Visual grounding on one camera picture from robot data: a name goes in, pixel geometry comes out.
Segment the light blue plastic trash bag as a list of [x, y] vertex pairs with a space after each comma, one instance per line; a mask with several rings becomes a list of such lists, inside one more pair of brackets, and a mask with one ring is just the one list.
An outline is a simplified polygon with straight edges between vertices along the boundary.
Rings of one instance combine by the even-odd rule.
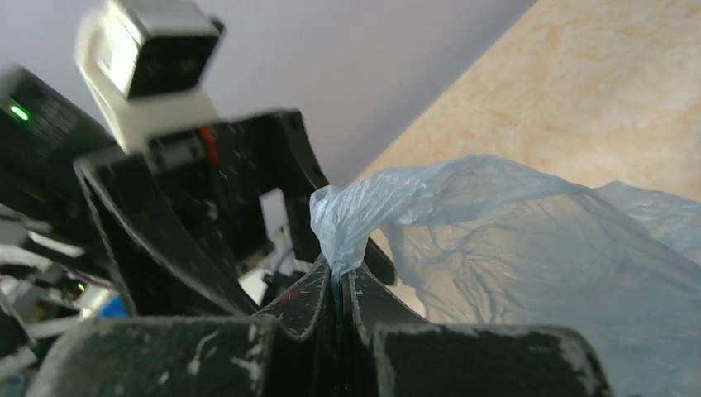
[[563, 325], [620, 396], [700, 393], [700, 205], [490, 155], [376, 172], [310, 199], [334, 280], [374, 231], [436, 323]]

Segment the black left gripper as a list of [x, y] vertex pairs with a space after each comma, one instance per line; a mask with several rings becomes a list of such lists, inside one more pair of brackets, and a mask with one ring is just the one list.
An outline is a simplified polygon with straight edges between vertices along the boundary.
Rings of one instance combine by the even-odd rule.
[[295, 258], [313, 263], [321, 254], [310, 198], [329, 181], [300, 111], [163, 132], [148, 148], [174, 212], [141, 155], [74, 164], [129, 314], [253, 314], [257, 304], [216, 264], [242, 267], [267, 251], [260, 198], [273, 190], [284, 197]]

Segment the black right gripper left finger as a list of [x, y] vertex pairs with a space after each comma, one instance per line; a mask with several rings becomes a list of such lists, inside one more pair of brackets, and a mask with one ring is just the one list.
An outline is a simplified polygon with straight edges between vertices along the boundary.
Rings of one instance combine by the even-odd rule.
[[250, 317], [98, 318], [51, 348], [30, 396], [319, 396], [333, 320], [323, 259]]

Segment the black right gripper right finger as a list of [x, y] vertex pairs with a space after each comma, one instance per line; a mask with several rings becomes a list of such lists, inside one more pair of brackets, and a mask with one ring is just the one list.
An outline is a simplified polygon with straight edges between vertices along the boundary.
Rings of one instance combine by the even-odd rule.
[[611, 396], [594, 349], [554, 326], [434, 324], [366, 268], [341, 280], [354, 396]]

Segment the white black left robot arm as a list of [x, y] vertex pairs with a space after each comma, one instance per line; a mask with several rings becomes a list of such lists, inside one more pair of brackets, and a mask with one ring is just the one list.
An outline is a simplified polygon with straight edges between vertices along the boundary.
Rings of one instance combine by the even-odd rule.
[[309, 203], [326, 185], [296, 109], [174, 127], [126, 155], [29, 70], [1, 76], [2, 204], [83, 248], [79, 270], [138, 313], [256, 311], [239, 280], [272, 265], [261, 197], [283, 195], [291, 254], [311, 262]]

